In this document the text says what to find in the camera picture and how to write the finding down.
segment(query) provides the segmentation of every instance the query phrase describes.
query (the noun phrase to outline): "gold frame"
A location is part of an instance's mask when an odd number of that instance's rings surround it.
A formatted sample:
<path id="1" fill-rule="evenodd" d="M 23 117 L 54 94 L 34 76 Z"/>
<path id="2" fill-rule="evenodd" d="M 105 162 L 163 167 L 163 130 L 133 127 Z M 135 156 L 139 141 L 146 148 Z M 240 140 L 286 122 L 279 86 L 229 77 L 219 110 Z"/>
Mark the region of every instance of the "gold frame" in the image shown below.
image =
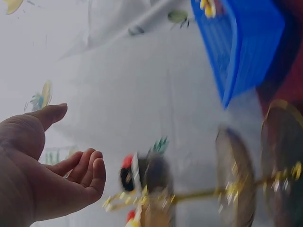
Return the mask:
<path id="1" fill-rule="evenodd" d="M 289 102 L 283 100 L 283 99 L 276 99 L 274 101 L 272 101 L 268 107 L 268 111 L 264 117 L 264 120 L 263 120 L 263 123 L 262 123 L 262 126 L 261 126 L 261 132 L 263 131 L 263 127 L 264 127 L 264 124 L 268 118 L 268 115 L 270 113 L 270 111 L 272 110 L 272 108 L 281 108 L 283 110 L 286 110 L 288 111 L 290 114 L 293 115 L 293 117 L 295 118 L 295 120 L 297 120 L 297 122 L 300 124 L 300 126 L 303 128 L 303 116 L 301 114 L 301 112 L 292 104 L 290 104 Z M 264 160 L 263 160 L 263 156 L 264 156 L 264 148 L 263 148 L 263 144 L 261 143 L 261 155 L 260 155 L 260 163 L 261 163 L 261 168 L 263 168 L 263 163 L 264 163 Z M 264 199 L 266 201 L 266 207 L 267 207 L 267 211 L 270 215 L 271 218 L 274 218 L 273 217 L 273 211 L 272 209 L 270 208 L 270 204 L 268 203 L 268 194 L 267 194 L 267 185 L 266 185 L 266 188 L 263 187 L 263 196 L 264 196 Z"/>

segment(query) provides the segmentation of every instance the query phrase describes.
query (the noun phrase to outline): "bird figurine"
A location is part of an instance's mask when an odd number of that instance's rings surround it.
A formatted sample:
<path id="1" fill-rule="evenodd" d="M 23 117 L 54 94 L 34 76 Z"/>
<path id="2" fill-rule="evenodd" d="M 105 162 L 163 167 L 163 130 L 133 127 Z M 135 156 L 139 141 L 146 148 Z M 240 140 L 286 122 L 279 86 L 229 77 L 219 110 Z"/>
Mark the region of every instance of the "bird figurine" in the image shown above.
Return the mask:
<path id="1" fill-rule="evenodd" d="M 170 185 L 169 165 L 163 154 L 167 148 L 167 138 L 161 139 L 150 148 L 145 156 L 139 153 L 125 157 L 120 169 L 120 181 L 125 192 L 138 190 L 147 193 L 164 190 Z"/>

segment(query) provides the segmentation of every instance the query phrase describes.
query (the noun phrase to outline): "gold metal rod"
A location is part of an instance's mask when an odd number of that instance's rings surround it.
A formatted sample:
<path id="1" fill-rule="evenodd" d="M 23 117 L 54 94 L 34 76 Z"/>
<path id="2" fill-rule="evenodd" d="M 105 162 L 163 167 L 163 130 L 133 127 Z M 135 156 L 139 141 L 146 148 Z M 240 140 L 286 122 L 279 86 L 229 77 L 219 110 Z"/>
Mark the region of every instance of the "gold metal rod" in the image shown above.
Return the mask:
<path id="1" fill-rule="evenodd" d="M 178 202 L 188 200 L 188 199 L 201 199 L 207 197 L 219 196 L 220 194 L 226 194 L 227 190 L 225 188 L 209 189 L 202 192 L 194 193 L 184 193 L 177 194 L 171 198 L 172 204 L 177 204 Z"/>

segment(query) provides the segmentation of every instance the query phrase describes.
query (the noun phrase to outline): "white fabric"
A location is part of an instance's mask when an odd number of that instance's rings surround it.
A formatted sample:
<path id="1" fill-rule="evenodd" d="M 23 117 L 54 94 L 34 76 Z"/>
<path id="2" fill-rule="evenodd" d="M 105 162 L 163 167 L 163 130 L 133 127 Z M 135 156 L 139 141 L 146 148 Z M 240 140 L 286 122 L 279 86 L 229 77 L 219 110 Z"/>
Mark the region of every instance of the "white fabric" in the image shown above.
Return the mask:
<path id="1" fill-rule="evenodd" d="M 132 159 L 132 174 L 135 189 L 138 192 L 142 191 L 141 182 L 140 182 L 140 173 L 139 173 L 139 163 L 138 163 L 138 153 L 135 153 Z"/>

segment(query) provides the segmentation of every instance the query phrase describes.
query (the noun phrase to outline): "round mesh disc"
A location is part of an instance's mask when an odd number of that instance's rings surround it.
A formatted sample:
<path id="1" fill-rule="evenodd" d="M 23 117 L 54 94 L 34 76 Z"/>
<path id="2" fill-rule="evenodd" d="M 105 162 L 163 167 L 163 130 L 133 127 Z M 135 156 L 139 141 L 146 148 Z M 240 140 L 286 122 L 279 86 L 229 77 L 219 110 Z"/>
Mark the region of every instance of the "round mesh disc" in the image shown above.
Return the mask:
<path id="1" fill-rule="evenodd" d="M 221 195 L 219 212 L 227 227 L 250 227 L 256 209 L 256 187 L 251 160 L 242 139 L 221 127 L 216 139 L 218 186 L 242 185 L 238 195 Z"/>
<path id="2" fill-rule="evenodd" d="M 303 161 L 303 117 L 283 100 L 271 103 L 261 131 L 264 176 L 291 169 Z M 264 187 L 269 212 L 277 227 L 303 226 L 303 180 L 288 179 Z"/>

